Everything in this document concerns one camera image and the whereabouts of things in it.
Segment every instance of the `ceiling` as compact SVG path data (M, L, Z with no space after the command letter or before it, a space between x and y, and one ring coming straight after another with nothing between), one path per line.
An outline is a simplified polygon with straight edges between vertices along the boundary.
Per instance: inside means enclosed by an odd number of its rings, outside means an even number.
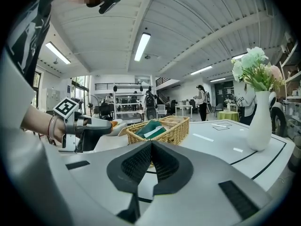
M286 30L269 0L121 0L104 15L98 7L55 0L45 43L52 41L71 64L54 64L45 46L40 60L62 77L131 73L182 80L211 65L201 76L212 80L231 77L231 57L247 48L259 46L275 62ZM136 62L143 32L151 38Z

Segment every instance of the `green cloth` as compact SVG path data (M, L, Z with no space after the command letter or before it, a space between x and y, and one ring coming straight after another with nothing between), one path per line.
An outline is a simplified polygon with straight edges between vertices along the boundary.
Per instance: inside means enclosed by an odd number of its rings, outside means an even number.
M217 119L223 120L223 119L228 119L228 120L233 120L233 121L238 121L238 113L234 111L220 111L218 112Z
M137 136L140 136L141 138L152 139L166 131L166 129L164 127L162 127L159 130L157 130L156 132L154 132L153 134L151 134L150 136L148 136L148 137L144 136L146 133L151 132L152 130L155 130L158 126L162 126L162 124L159 121L150 120L145 126L143 126L135 134Z

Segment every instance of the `white vase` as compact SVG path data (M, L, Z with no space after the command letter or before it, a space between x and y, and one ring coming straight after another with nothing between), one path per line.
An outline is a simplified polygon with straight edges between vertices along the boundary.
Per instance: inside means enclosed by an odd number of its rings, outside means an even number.
M247 135L247 143L254 151L267 148L272 135L272 122L269 113L269 91L256 92L257 109Z

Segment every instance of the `yellow tablecloth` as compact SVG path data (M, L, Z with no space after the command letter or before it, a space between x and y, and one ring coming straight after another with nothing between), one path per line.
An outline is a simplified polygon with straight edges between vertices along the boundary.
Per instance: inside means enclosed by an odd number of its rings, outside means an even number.
M238 113L235 111L220 111L218 112L217 119L222 120L222 119L228 119L228 120L233 120L233 121L238 121Z

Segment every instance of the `wicker basket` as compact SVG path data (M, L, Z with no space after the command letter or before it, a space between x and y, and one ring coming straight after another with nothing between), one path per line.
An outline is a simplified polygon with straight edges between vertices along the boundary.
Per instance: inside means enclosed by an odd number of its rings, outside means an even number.
M127 127L128 144L134 144L142 141L162 141L174 145L179 145L189 133L189 117L184 117L184 120L180 123L169 122L173 118L176 117L167 116L165 118L155 120L155 121L159 121L162 124L162 126L168 129L164 133L152 139L144 139L135 134L135 132L138 131L143 126L145 126L148 123L148 121L128 126Z

